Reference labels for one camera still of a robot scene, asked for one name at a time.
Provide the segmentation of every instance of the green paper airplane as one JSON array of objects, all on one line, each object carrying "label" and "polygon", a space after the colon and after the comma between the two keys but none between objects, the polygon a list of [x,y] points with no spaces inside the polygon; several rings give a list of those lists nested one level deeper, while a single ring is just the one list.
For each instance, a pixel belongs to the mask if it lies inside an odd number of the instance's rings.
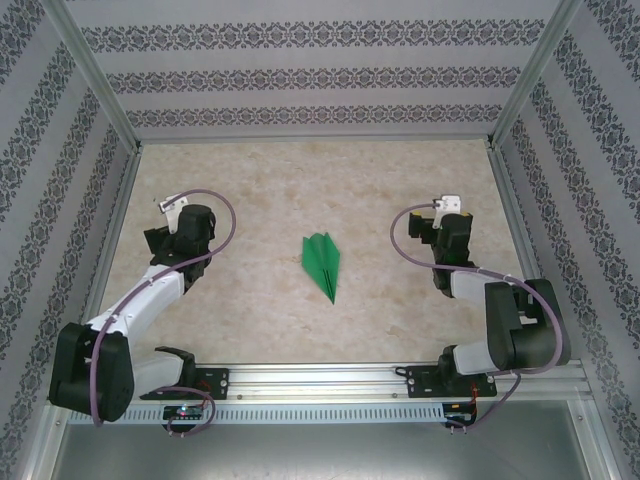
[{"label": "green paper airplane", "polygon": [[311,238],[302,239],[302,268],[334,304],[339,266],[340,252],[328,233],[316,233]]}]

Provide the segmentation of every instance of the cable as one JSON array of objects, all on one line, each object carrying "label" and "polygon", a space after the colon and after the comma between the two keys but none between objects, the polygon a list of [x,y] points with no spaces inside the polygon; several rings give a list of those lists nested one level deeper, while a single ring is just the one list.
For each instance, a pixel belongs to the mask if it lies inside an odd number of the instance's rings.
[{"label": "cable", "polygon": [[213,419],[216,416],[216,404],[213,401],[213,398],[211,397],[211,395],[209,395],[207,392],[203,392],[202,390],[198,390],[197,388],[177,387],[177,386],[161,387],[153,391],[153,393],[162,393],[162,392],[185,392],[185,393],[195,393],[197,395],[202,396],[202,398],[204,398],[204,402],[202,402],[203,415],[204,415],[204,404],[206,402],[209,402],[211,404],[211,415],[209,415],[209,418],[207,419],[207,421],[198,425],[197,427],[192,428],[188,432],[176,432],[175,430],[171,430],[171,424],[173,423],[173,421],[180,418],[180,417],[171,417],[167,422],[167,431],[169,432],[170,437],[174,436],[175,434],[180,435],[180,438],[188,437],[190,435],[195,435],[196,433],[201,432],[205,428],[208,428],[211,425],[211,422],[213,422]]},{"label": "cable", "polygon": [[451,423],[451,424],[457,426],[459,430],[463,430],[466,433],[467,431],[474,430],[479,425],[482,425],[487,420],[487,418],[489,418],[491,415],[494,414],[496,409],[498,409],[501,405],[503,405],[509,399],[509,397],[511,397],[511,395],[513,395],[513,393],[516,391],[516,389],[520,385],[520,382],[522,381],[522,376],[521,376],[522,374],[533,375],[533,374],[538,374],[538,373],[544,373],[544,372],[550,370],[551,368],[553,368],[554,366],[556,366],[556,364],[558,363],[558,360],[560,360],[560,356],[562,355],[562,343],[563,343],[562,342],[562,329],[560,328],[560,321],[558,320],[558,317],[556,316],[555,312],[551,308],[551,305],[549,305],[549,303],[542,297],[542,295],[540,295],[533,288],[531,288],[529,285],[527,285],[526,283],[524,283],[522,280],[520,280],[518,278],[512,277],[511,275],[504,275],[502,273],[494,272],[494,271],[491,271],[491,270],[485,270],[483,268],[457,267],[457,266],[454,266],[454,265],[439,265],[439,264],[435,264],[435,263],[421,262],[420,260],[416,260],[415,258],[409,256],[405,251],[403,251],[400,248],[400,246],[398,245],[398,242],[396,241],[396,237],[395,237],[396,225],[398,224],[398,221],[400,220],[400,218],[402,218],[404,215],[406,215],[407,213],[409,213],[409,212],[411,212],[413,210],[419,210],[421,208],[435,208],[436,206],[437,205],[435,203],[424,203],[424,204],[420,204],[420,205],[413,205],[412,207],[405,208],[400,213],[398,213],[398,215],[396,215],[396,217],[393,219],[393,222],[391,222],[391,228],[390,228],[390,231],[389,231],[389,237],[391,239],[391,245],[393,245],[393,248],[396,250],[396,252],[398,252],[400,254],[400,256],[402,258],[404,258],[405,260],[408,260],[409,262],[413,263],[414,265],[418,265],[420,267],[426,267],[426,268],[431,268],[431,269],[436,269],[436,270],[450,270],[450,271],[454,271],[454,272],[457,271],[457,272],[478,273],[478,274],[486,275],[488,277],[496,278],[498,280],[511,282],[511,283],[517,285],[518,287],[520,287],[523,290],[525,290],[528,294],[530,294],[533,298],[535,298],[538,301],[538,303],[542,306],[544,311],[549,316],[549,319],[551,320],[551,324],[553,326],[553,332],[555,334],[555,339],[556,339],[556,346],[555,346],[555,349],[553,351],[553,355],[552,355],[551,359],[549,360],[549,362],[547,362],[546,365],[544,365],[544,366],[542,366],[540,368],[521,369],[521,370],[512,370],[512,371],[509,371],[509,372],[495,372],[495,373],[493,373],[494,376],[496,376],[496,375],[508,375],[510,373],[513,373],[513,374],[516,375],[516,381],[513,384],[513,386],[509,389],[509,391],[507,391],[507,393],[505,393],[504,396],[498,402],[496,402],[493,405],[491,405],[489,410],[487,410],[487,413],[485,413],[475,423],[473,423],[472,425],[467,427],[467,426],[463,425],[460,422],[456,422],[455,420],[447,420],[448,423]]},{"label": "cable", "polygon": [[[211,258],[214,255],[217,255],[218,253],[220,253],[222,250],[224,250],[224,248],[227,245],[229,245],[229,242],[231,242],[231,239],[233,238],[233,236],[236,233],[237,220],[236,220],[236,212],[233,209],[233,205],[231,205],[229,200],[227,200],[225,197],[223,197],[219,193],[214,192],[212,190],[207,190],[207,189],[204,189],[204,188],[195,188],[193,190],[187,190],[186,192],[183,192],[183,193],[181,193],[179,195],[176,195],[171,200],[169,200],[166,203],[164,203],[163,207],[168,207],[171,204],[175,203],[177,200],[181,199],[182,197],[186,197],[187,195],[192,195],[192,194],[195,194],[195,193],[205,193],[207,195],[214,196],[217,199],[221,200],[227,206],[227,208],[229,209],[229,213],[231,214],[231,231],[229,232],[229,235],[227,236],[225,241],[222,242],[222,244],[220,244],[220,246],[218,246],[217,248],[215,248],[211,252],[205,253],[204,255],[201,255],[201,256],[196,257],[196,258],[192,258],[191,260],[186,260],[184,262],[178,263],[177,265],[174,265],[173,267],[168,267],[165,270],[162,270],[161,272],[159,272],[156,275],[154,275],[153,277],[151,277],[151,279],[148,280],[147,282],[144,282],[144,283],[141,283],[140,285],[138,285],[131,292],[129,292],[129,294],[126,297],[124,297],[122,299],[122,301],[114,309],[114,311],[111,314],[111,316],[104,323],[104,325],[100,329],[100,332],[98,333],[98,337],[96,338],[96,342],[95,342],[95,344],[93,346],[93,350],[91,352],[91,366],[89,367],[89,405],[90,405],[90,409],[91,409],[91,418],[93,419],[93,424],[96,427],[100,427],[102,425],[102,423],[103,423],[102,420],[100,419],[100,414],[98,412],[98,393],[97,393],[97,371],[98,371],[98,360],[100,359],[100,346],[102,345],[102,341],[103,341],[105,335],[107,334],[107,330],[109,330],[109,327],[111,326],[111,324],[116,321],[115,317],[117,317],[120,314],[120,312],[122,312],[122,310],[127,306],[127,304],[129,302],[131,302],[131,300],[133,300],[136,297],[136,295],[138,295],[141,291],[143,291],[145,288],[147,288],[149,285],[151,285],[156,280],[159,280],[160,278],[164,277],[168,273],[174,272],[174,271],[176,271],[176,270],[178,270],[178,269],[180,269],[182,267],[186,267],[188,265],[193,265],[194,263],[198,263],[198,262],[201,262],[203,260],[207,260],[208,258]],[[207,395],[205,392],[201,392],[200,390],[196,390],[196,389],[193,389],[193,390],[194,390],[194,392],[192,392],[192,393],[197,393],[199,395],[200,394]],[[213,405],[213,399],[211,399],[210,396],[208,396],[208,397],[209,398],[207,398],[207,400],[210,400],[212,405]]]}]

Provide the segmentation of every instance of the beige tabletop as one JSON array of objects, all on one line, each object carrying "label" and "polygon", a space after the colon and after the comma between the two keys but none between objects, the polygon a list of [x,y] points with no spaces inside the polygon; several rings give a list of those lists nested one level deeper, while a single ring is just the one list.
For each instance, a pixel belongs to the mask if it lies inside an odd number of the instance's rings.
[{"label": "beige tabletop", "polygon": [[[143,231],[166,224],[157,208],[192,188],[226,196],[236,236],[186,296],[134,347],[182,348],[202,363],[403,362],[436,360],[443,347],[485,335],[484,309],[443,296],[431,271],[389,242],[401,209],[444,193],[474,215],[471,259],[521,275],[482,141],[151,145],[140,168],[111,268],[103,309],[148,267]],[[218,245],[229,214],[213,198]],[[429,246],[398,227],[419,259]],[[341,252],[336,303],[301,266],[302,238],[329,232]]]}]

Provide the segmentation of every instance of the metal base plate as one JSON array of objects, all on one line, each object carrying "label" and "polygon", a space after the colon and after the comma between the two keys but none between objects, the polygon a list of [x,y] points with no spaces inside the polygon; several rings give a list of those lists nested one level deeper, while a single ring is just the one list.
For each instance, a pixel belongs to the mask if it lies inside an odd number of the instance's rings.
[{"label": "metal base plate", "polygon": [[465,375],[443,384],[437,365],[414,365],[396,368],[396,374],[407,379],[409,398],[495,397],[496,385],[487,375]]},{"label": "metal base plate", "polygon": [[[207,392],[214,400],[226,400],[229,390],[228,368],[196,369],[196,382],[194,388]],[[202,400],[202,397],[194,393],[164,392],[148,393],[140,397],[141,400]]]}]

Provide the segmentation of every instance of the striped wall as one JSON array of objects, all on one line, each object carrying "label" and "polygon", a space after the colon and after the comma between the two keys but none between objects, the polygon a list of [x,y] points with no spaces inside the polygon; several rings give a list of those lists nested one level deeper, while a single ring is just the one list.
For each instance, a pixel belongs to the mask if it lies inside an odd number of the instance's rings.
[{"label": "striped wall", "polygon": [[82,317],[129,152],[35,0],[0,3],[0,479]]},{"label": "striped wall", "polygon": [[488,134],[558,0],[67,3],[143,140]]},{"label": "striped wall", "polygon": [[640,478],[640,1],[580,7],[501,146],[623,478]]}]

